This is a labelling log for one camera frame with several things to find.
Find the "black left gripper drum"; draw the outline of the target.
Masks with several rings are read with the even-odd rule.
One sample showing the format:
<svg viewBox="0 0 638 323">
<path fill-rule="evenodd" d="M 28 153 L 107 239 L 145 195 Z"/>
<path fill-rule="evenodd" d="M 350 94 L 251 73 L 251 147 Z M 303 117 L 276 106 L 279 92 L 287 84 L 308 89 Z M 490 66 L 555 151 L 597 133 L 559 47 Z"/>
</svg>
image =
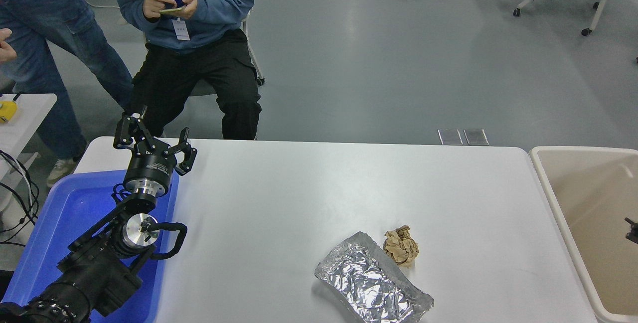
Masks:
<svg viewBox="0 0 638 323">
<path fill-rule="evenodd" d="M 163 153 L 169 144 L 135 144 L 132 158 L 127 168 L 123 184 L 128 190 L 142 186 L 142 181 L 153 181 L 157 190 L 167 190 L 171 182 L 173 169 L 177 164 L 174 155 L 166 157 Z"/>
</svg>

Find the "person's right hand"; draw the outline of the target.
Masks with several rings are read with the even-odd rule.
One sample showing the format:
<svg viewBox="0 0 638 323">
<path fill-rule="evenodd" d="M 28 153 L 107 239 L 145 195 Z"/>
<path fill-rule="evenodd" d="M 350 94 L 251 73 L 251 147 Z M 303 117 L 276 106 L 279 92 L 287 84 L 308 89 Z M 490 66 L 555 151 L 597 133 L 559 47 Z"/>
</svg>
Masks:
<svg viewBox="0 0 638 323">
<path fill-rule="evenodd" d="M 17 58 L 16 51 L 7 42 L 11 35 L 12 31 L 9 28 L 0 30 L 0 63 L 10 62 Z"/>
<path fill-rule="evenodd" d="M 149 22 L 158 21 L 161 18 L 162 10 L 166 9 L 166 5 L 174 5 L 174 0 L 143 0 L 142 14 Z"/>
</svg>

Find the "person's left hand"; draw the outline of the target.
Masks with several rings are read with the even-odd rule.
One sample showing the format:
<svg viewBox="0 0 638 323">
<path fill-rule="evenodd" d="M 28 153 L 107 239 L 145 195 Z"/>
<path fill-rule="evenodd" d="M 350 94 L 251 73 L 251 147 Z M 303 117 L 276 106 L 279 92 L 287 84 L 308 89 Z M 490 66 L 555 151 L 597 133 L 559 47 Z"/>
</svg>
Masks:
<svg viewBox="0 0 638 323">
<path fill-rule="evenodd" d="M 191 19 L 197 10 L 198 0 L 182 0 L 182 2 L 183 6 L 181 9 L 170 12 L 169 15 L 182 19 Z"/>
</svg>

